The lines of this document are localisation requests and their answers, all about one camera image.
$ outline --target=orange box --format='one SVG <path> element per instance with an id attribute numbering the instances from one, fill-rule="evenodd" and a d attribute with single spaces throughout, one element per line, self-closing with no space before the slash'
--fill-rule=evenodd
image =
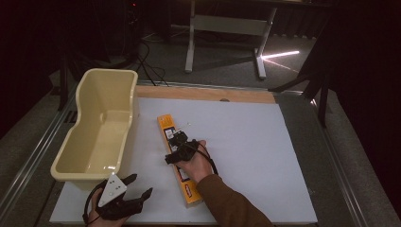
<path id="1" fill-rule="evenodd" d="M 172 138 L 173 133 L 176 130 L 173 117 L 171 114 L 161 115 L 157 117 L 157 121 L 159 122 L 160 131 L 166 143 L 167 153 L 172 153 L 175 151 L 175 147 L 170 146 L 168 139 Z M 178 185 L 183 194 L 186 207 L 202 202 L 202 197 L 196 188 L 195 182 L 189 179 L 182 169 L 175 165 L 172 166 L 174 169 L 174 175 L 176 176 Z"/>

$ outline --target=white table surface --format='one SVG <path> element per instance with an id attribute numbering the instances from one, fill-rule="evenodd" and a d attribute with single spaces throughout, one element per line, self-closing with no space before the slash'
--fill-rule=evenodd
<path id="1" fill-rule="evenodd" d="M 218 173 L 269 219 L 279 223 L 317 222 L 305 180 L 277 104 L 139 98 L 136 136 L 130 132 L 121 171 L 137 173 L 126 199 L 153 187 L 141 214 L 128 223 L 216 223 L 204 203 L 186 208 L 171 166 L 157 116 L 172 114 L 189 139 L 204 139 Z M 51 222 L 83 223 L 89 191 L 66 183 Z"/>

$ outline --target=table leg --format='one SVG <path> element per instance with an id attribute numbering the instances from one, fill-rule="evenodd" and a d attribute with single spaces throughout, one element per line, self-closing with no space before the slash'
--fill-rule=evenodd
<path id="1" fill-rule="evenodd" d="M 262 59 L 262 54 L 263 54 L 263 50 L 265 49 L 266 41 L 268 40 L 268 37 L 269 37 L 270 29 L 273 24 L 273 19 L 274 19 L 276 10 L 277 10 L 277 8 L 272 8 L 270 10 L 270 17 L 269 17 L 269 20 L 266 22 L 266 28 L 263 33 L 262 43 L 260 44 L 259 48 L 256 48 L 254 51 L 254 57 L 255 57 L 256 66 L 257 66 L 257 73 L 261 79 L 266 78 L 266 71 L 265 71 L 265 65 L 264 65 L 263 59 Z"/>
<path id="2" fill-rule="evenodd" d="M 195 1 L 191 1 L 191 18 L 189 22 L 189 45 L 188 52 L 186 53 L 185 73 L 192 72 L 192 65 L 194 63 L 194 17 L 195 17 Z"/>

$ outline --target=metal frame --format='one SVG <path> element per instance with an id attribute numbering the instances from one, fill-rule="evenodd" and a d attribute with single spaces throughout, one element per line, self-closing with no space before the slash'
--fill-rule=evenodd
<path id="1" fill-rule="evenodd" d="M 262 60 L 262 54 L 269 37 L 276 10 L 277 8 L 272 8 L 270 10 L 270 17 L 267 21 L 205 16 L 195 14 L 195 0 L 192 0 L 191 18 L 189 24 L 189 45 L 186 54 L 185 72 L 192 72 L 195 52 L 195 30 L 207 30 L 261 36 L 262 41 L 259 47 L 254 50 L 254 57 L 257 66 L 257 73 L 261 79 L 265 79 L 266 70 Z"/>

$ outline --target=black device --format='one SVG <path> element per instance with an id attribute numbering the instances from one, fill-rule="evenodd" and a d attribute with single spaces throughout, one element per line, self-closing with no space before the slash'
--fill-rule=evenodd
<path id="1" fill-rule="evenodd" d="M 183 131 L 176 131 L 173 137 L 168 139 L 170 146 L 177 149 L 171 154 L 166 155 L 166 162 L 168 164 L 175 164 L 180 161 L 189 161 L 198 150 L 200 143 L 193 139 L 188 142 L 188 136 Z"/>
<path id="2" fill-rule="evenodd" d="M 130 184 L 135 181 L 136 179 L 136 174 L 131 174 L 129 177 L 122 179 L 122 183 L 125 185 Z M 85 203 L 85 209 L 84 213 L 82 215 L 83 220 L 88 226 L 98 218 L 103 218 L 103 219 L 108 219 L 108 220 L 118 220 L 121 218 L 129 217 L 134 214 L 139 214 L 142 212 L 142 208 L 144 206 L 144 202 L 150 197 L 152 189 L 148 189 L 146 192 L 142 194 L 140 198 L 134 199 L 134 200 L 129 200 L 129 201 L 124 201 L 123 197 L 125 195 L 125 192 L 121 194 L 120 196 L 116 197 L 112 201 L 108 202 L 107 204 L 103 205 L 102 207 L 99 206 L 99 201 L 101 198 L 101 195 L 98 196 L 97 201 L 96 201 L 96 208 L 95 210 L 99 213 L 99 216 L 96 219 L 93 219 L 89 221 L 89 216 L 88 216 L 88 205 L 89 202 L 91 201 L 92 196 L 95 194 L 95 192 L 99 188 L 104 188 L 106 187 L 106 184 L 108 183 L 107 180 L 103 181 L 102 183 L 98 184 L 92 192 L 89 194 L 88 199 L 86 200 Z"/>
<path id="3" fill-rule="evenodd" d="M 166 162 L 168 164 L 175 164 L 180 161 L 190 161 L 194 156 L 195 152 L 203 156 L 212 166 L 215 174 L 218 174 L 215 162 L 210 158 L 209 152 L 200 142 L 193 139 L 188 141 L 188 136 L 183 131 L 175 131 L 173 136 L 168 139 L 168 143 L 172 148 L 176 148 L 170 154 L 166 155 Z M 198 150 L 198 147 L 202 146 L 206 151 L 206 154 Z"/>

